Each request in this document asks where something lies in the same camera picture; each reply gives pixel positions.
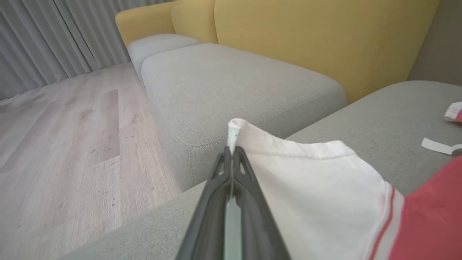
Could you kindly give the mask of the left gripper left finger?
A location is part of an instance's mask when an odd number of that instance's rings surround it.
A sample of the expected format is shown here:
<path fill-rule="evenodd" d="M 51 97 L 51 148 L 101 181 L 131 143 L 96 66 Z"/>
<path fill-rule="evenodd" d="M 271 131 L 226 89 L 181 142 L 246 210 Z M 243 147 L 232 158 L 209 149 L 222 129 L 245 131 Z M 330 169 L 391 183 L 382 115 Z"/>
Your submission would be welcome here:
<path fill-rule="evenodd" d="M 229 147 L 218 153 L 175 260 L 223 260 L 231 160 Z"/>

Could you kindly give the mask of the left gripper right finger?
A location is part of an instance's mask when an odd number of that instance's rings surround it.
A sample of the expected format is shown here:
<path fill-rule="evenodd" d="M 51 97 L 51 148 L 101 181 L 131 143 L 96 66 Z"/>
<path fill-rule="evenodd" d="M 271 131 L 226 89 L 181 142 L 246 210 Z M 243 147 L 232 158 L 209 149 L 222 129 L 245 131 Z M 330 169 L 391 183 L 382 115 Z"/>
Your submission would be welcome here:
<path fill-rule="evenodd" d="M 242 260 L 291 260 L 246 152 L 233 153 L 233 181 L 241 208 Z"/>

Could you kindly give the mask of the red jersey with white sleeves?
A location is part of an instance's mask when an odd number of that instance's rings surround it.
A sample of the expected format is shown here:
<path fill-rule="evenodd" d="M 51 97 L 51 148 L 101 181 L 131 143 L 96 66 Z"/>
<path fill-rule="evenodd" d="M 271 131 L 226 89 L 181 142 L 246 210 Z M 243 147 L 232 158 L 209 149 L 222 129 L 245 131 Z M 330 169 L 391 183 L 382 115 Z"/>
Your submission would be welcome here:
<path fill-rule="evenodd" d="M 462 156 L 402 195 L 340 140 L 303 144 L 228 124 L 296 260 L 462 260 Z"/>

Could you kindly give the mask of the red shorts with white waistband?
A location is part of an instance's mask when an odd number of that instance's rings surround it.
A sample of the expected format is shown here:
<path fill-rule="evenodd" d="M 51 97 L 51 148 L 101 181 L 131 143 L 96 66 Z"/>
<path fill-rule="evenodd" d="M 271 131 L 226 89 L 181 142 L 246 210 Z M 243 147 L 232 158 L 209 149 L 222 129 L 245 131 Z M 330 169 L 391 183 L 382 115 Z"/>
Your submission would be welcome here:
<path fill-rule="evenodd" d="M 443 118 L 446 121 L 462 125 L 462 101 L 452 103 Z"/>

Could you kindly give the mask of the grey and yellow sofa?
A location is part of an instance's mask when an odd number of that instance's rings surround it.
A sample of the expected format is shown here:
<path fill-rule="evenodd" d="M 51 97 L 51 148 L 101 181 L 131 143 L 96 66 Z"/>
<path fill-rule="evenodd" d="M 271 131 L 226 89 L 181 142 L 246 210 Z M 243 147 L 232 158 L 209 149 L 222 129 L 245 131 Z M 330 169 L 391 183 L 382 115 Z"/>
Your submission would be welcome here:
<path fill-rule="evenodd" d="M 183 193 L 60 260 L 169 260 L 236 117 L 299 143 L 341 140 L 403 194 L 462 143 L 462 87 L 408 81 L 440 0 L 174 0 L 117 13 Z"/>

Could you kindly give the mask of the grey pleated curtain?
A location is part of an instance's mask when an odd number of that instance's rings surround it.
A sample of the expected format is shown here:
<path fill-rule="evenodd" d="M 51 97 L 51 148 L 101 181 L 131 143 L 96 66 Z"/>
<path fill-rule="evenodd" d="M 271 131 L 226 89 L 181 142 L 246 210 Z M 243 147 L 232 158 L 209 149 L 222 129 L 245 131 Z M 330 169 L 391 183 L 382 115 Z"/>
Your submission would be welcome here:
<path fill-rule="evenodd" d="M 0 0 L 0 100 L 129 61 L 115 17 L 172 0 Z"/>

